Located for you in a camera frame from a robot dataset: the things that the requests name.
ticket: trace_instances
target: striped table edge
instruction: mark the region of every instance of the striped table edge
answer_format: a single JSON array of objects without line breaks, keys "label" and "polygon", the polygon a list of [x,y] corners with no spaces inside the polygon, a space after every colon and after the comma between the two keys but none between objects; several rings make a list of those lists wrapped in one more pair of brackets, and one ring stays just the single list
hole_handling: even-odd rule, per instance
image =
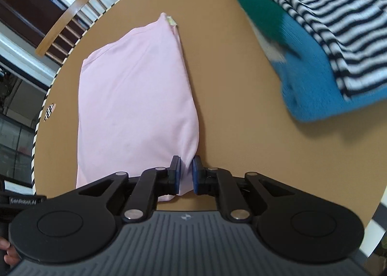
[{"label": "striped table edge", "polygon": [[[116,5],[119,1],[117,0],[115,3],[113,3],[108,9],[106,9],[90,26],[85,30],[85,32],[82,34],[82,36],[79,38],[79,40],[74,44],[74,46],[69,51],[68,55],[74,50],[75,46],[80,42],[82,37],[88,32],[88,30],[95,24],[97,20],[99,20],[108,10],[110,10],[114,5]],[[65,64],[67,58],[63,60],[62,65]],[[37,137],[37,130],[39,128],[40,118],[43,114],[43,108],[46,104],[47,97],[51,91],[51,87],[55,82],[55,79],[57,78],[62,66],[59,67],[57,70],[57,73],[55,74],[51,85],[46,93],[46,96],[43,100],[42,108],[39,113],[38,117],[38,124],[36,125],[35,129],[35,135],[34,135],[34,141],[33,141],[33,147],[32,147],[32,162],[31,162],[31,179],[32,179],[32,192],[34,195],[36,195],[36,187],[35,187],[35,171],[34,171],[34,160],[35,160],[35,144],[36,144],[36,137]],[[387,231],[387,187],[384,191],[382,200],[380,204],[378,205],[378,208],[376,209],[371,221],[367,225],[364,231],[364,239],[363,242],[360,245],[359,250],[353,254],[353,259],[363,265],[365,260],[371,255],[371,253],[374,251],[376,246],[379,244],[380,240],[384,236],[384,234]]]}]

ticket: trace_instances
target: dark wood cabinet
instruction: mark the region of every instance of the dark wood cabinet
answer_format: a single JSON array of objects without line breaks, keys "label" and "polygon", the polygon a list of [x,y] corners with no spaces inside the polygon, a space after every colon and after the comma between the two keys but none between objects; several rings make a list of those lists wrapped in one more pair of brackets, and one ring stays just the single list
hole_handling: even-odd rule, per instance
[{"label": "dark wood cabinet", "polygon": [[[33,47],[37,47],[66,9],[60,0],[0,0],[0,21]],[[76,41],[67,30],[63,31],[63,35]],[[70,50],[63,40],[57,39],[56,42],[67,51]],[[55,48],[51,48],[50,52],[64,59],[63,53]]]}]

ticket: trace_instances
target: folded clothes stack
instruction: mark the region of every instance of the folded clothes stack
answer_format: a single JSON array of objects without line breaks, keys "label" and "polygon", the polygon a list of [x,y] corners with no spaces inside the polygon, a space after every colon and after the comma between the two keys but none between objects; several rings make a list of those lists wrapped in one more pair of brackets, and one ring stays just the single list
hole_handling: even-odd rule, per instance
[{"label": "folded clothes stack", "polygon": [[387,0],[238,0],[299,121],[387,98]]}]

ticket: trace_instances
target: logo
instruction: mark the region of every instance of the logo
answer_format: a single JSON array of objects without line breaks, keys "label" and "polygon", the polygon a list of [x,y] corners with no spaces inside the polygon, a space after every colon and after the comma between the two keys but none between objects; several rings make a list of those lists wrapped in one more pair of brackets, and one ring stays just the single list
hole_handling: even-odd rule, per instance
[{"label": "logo", "polygon": [[20,198],[11,197],[9,199],[9,204],[36,205],[36,200],[20,199]]},{"label": "logo", "polygon": [[190,220],[193,218],[190,214],[185,214],[184,216],[181,216],[181,219],[184,219],[185,221]]}]

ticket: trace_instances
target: green fabric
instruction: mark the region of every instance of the green fabric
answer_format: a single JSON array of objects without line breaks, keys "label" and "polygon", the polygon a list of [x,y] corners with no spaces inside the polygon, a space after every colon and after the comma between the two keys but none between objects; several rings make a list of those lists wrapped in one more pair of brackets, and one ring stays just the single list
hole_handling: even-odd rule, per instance
[{"label": "green fabric", "polygon": [[286,45],[282,34],[282,23],[285,14],[272,0],[238,0],[243,10],[267,38]]}]

